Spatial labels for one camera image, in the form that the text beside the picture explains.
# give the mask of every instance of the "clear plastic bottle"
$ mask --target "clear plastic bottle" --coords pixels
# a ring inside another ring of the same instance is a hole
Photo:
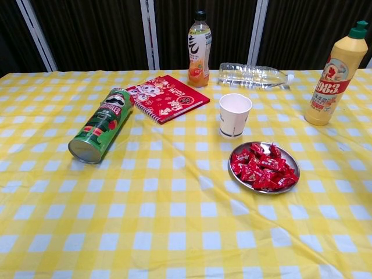
[[[264,66],[222,63],[219,71],[221,85],[246,88],[271,88],[290,84],[293,79],[293,74],[286,75],[279,70]]]
[[[209,52],[212,44],[212,33],[205,22],[206,13],[199,10],[195,13],[195,23],[188,32],[187,43],[190,58],[188,81],[192,86],[203,87],[209,81]]]
[[[364,20],[351,28],[349,35],[337,41],[316,85],[305,119],[313,125],[326,125],[341,100],[350,80],[368,51]]]

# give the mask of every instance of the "red notebook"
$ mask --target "red notebook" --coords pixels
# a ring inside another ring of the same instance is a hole
[[[133,96],[135,105],[159,124],[210,101],[171,76],[155,77],[126,90]]]

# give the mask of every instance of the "dark curtain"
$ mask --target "dark curtain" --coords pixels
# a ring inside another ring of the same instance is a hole
[[[370,47],[363,68],[372,57],[371,0],[270,0],[257,64],[281,70],[323,69],[333,44],[359,20],[369,22]]]
[[[16,1],[0,0],[0,77],[46,71]]]
[[[187,34],[198,9],[207,13],[212,31],[209,66],[218,69],[221,62],[246,64],[256,0],[154,0],[161,69],[187,69]]]
[[[148,69],[139,0],[30,2],[58,70]]]

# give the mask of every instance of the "green pringles can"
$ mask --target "green pringles can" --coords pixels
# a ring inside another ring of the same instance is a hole
[[[97,164],[125,119],[133,110],[134,99],[124,89],[114,88],[80,132],[70,141],[69,150],[78,160]]]

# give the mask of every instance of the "paper cup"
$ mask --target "paper cup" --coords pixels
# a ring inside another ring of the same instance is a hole
[[[240,94],[227,94],[220,98],[220,133],[226,138],[242,135],[252,101]]]

